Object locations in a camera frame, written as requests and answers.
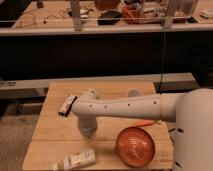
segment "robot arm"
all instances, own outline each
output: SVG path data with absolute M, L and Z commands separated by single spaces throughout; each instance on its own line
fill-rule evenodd
M 117 100 L 98 100 L 89 89 L 72 106 L 82 135 L 97 129 L 96 117 L 146 118 L 176 122 L 174 171 L 212 171 L 213 90 L 185 94 L 156 94 Z
M 183 94 L 152 94 L 115 100 L 99 100 L 95 90 L 88 89 L 73 104 L 78 127 L 85 138 L 97 129 L 96 117 L 142 118 L 175 121 L 175 106 Z

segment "wooden table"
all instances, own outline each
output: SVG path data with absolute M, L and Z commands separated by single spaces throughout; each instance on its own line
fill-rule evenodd
M 205 9 L 213 9 L 212 0 L 199 0 L 194 11 L 193 18 L 200 24 L 213 24 L 213 19 L 206 19 L 200 16 L 200 12 Z
M 94 1 L 81 1 L 80 7 L 92 9 L 88 20 L 85 20 L 83 26 L 98 26 L 97 18 L 104 12 L 95 7 Z M 64 11 L 70 8 L 69 1 L 44 1 L 44 8 L 38 9 L 36 1 L 30 3 L 21 17 L 13 25 L 13 28 L 47 28 L 47 27 L 73 27 L 73 19 L 68 15 L 62 15 Z M 116 25 L 126 25 L 120 20 Z
M 149 82 L 72 82 L 52 83 L 44 102 L 40 118 L 33 134 L 32 142 L 23 163 L 24 170 L 51 170 L 54 163 L 65 156 L 94 148 L 97 163 L 86 170 L 130 169 L 115 152 L 118 133 L 130 126 L 136 119 L 98 118 L 96 139 L 85 142 L 77 128 L 77 118 L 58 115 L 65 97 L 71 93 L 79 96 L 86 88 L 94 88 L 102 99 L 125 97 L 128 89 L 138 88 L 144 94 L 153 94 L 155 89 Z M 144 127 L 153 137 L 156 154 L 144 169 L 171 169 L 173 148 L 164 122 Z

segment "floor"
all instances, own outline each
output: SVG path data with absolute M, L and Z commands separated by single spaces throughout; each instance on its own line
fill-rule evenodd
M 21 115 L 9 106 L 0 117 L 0 171 L 21 171 L 39 114 Z

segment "orange object on shelf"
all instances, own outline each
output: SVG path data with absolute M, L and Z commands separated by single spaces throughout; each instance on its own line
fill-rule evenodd
M 129 24 L 136 24 L 138 23 L 138 18 L 140 16 L 140 10 L 136 8 L 132 8 L 131 6 L 124 5 L 122 8 L 122 15 L 125 21 Z
M 148 165 L 155 154 L 152 137 L 143 129 L 124 129 L 116 140 L 116 151 L 124 163 L 139 168 Z
M 120 0 L 95 0 L 95 6 L 98 10 L 110 10 L 117 8 Z

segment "orange bowl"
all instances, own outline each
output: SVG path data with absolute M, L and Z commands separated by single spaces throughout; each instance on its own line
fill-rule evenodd
M 152 137 L 143 129 L 129 127 L 116 140 L 116 151 L 124 163 L 139 168 L 148 165 L 155 155 Z

